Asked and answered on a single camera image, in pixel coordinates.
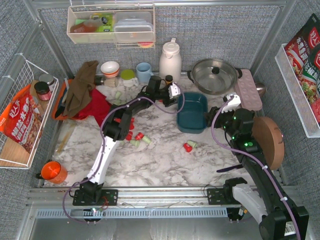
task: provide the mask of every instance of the orange bag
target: orange bag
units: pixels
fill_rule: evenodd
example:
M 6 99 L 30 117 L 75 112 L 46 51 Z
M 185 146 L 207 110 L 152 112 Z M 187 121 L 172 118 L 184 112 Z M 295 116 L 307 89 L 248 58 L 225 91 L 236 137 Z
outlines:
M 31 85 L 21 89 L 0 116 L 0 131 L 30 153 L 41 126 L 41 115 L 34 112 Z

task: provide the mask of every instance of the white wire shelf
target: white wire shelf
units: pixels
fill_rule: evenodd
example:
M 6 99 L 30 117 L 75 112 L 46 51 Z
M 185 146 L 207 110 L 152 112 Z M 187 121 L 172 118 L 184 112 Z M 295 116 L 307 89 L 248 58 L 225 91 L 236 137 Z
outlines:
M 34 63 L 24 58 L 24 64 L 21 68 L 16 79 L 12 79 L 14 81 L 2 107 L 1 113 L 7 107 L 7 105 L 12 101 L 13 97 L 20 91 L 22 88 L 31 84 L 34 80 L 34 72 L 32 67 L 35 67 L 42 71 L 43 73 L 48 74 L 45 70 L 38 67 Z M 41 121 L 40 130 L 37 133 L 35 138 L 32 150 L 28 153 L 19 143 L 11 140 L 7 136 L 5 136 L 2 132 L 0 132 L 0 168 L 13 168 L 13 169 L 29 169 L 33 163 L 35 154 L 38 149 L 39 142 L 41 140 L 41 132 L 44 129 L 46 122 L 49 117 L 50 110 L 55 100 L 55 96 L 57 94 L 59 87 L 59 80 L 54 77 L 54 89 L 52 91 L 52 96 L 48 101 L 45 109 L 44 116 Z
M 281 45 L 277 55 L 275 56 L 275 61 L 279 66 L 283 80 L 299 115 L 306 136 L 308 138 L 320 138 L 320 126 L 289 62 L 285 46 L 286 44 Z

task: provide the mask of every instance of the brown cloth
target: brown cloth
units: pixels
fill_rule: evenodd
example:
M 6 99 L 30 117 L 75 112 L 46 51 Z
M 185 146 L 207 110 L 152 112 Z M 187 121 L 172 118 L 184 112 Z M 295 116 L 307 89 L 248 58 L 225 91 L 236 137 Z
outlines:
M 98 61 L 87 61 L 76 73 L 66 96 L 64 116 L 74 117 L 91 102 L 90 91 L 96 87 L 94 81 L 97 66 Z

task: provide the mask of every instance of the robotic arm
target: robotic arm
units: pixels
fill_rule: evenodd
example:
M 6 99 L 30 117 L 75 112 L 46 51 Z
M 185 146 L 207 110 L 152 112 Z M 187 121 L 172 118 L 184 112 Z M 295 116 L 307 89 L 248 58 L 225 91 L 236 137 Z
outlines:
M 80 189 L 75 191 L 73 198 L 74 206 L 92 206 L 102 205 L 104 203 L 102 198 L 106 197 L 107 193 L 102 190 L 102 187 L 112 156 L 120 141 L 124 140 L 128 135 L 132 116 L 152 105 L 150 101 L 141 97 L 146 97 L 153 102 L 162 100 L 165 107 L 169 107 L 177 102 L 176 96 L 180 95 L 178 86 L 173 82 L 160 89 L 160 84 L 160 77 L 151 76 L 148 85 L 144 86 L 137 97 L 131 101 L 133 102 L 132 104 L 116 110 L 105 121 L 102 128 L 104 141 L 102 141 L 90 172 L 84 179 L 87 181 L 80 184 Z M 117 107 L 119 106 L 112 105 L 110 111 Z
M 271 170 L 266 167 L 267 161 L 264 157 L 263 150 L 252 136 L 255 112 L 244 108 L 234 110 L 235 108 L 233 108 L 233 106 L 230 107 L 230 105 L 234 104 L 236 100 L 237 98 L 234 97 L 233 100 L 222 109 L 221 114 L 217 117 L 213 127 L 223 128 L 231 137 L 230 146 L 233 149 L 253 155 L 265 167 L 261 167 L 247 155 L 236 153 L 235 155 L 238 161 L 252 177 L 259 195 L 257 192 L 250 189 L 243 178 L 233 178 L 225 181 L 223 186 L 224 197 L 229 202 L 240 202 L 249 210 L 259 224 L 262 239 L 297 239 L 288 210 L 281 201 L 272 183 L 272 181 L 275 182 L 283 197 L 286 198 L 286 203 L 292 211 L 297 223 L 300 238 L 304 240 L 307 234 L 309 214 L 304 206 L 296 206 L 294 201 L 290 199 L 282 189 Z M 206 114 L 205 117 L 208 127 L 211 127 L 211 123 L 218 110 L 219 108 L 213 107 L 210 112 Z

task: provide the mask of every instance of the steel pot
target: steel pot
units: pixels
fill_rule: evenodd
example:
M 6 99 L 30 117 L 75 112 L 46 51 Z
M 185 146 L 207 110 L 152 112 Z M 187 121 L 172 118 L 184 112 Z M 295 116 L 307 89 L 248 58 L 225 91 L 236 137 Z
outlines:
M 197 62 L 187 75 L 201 92 L 222 95 L 236 84 L 238 78 L 242 77 L 242 71 L 226 61 L 212 58 Z

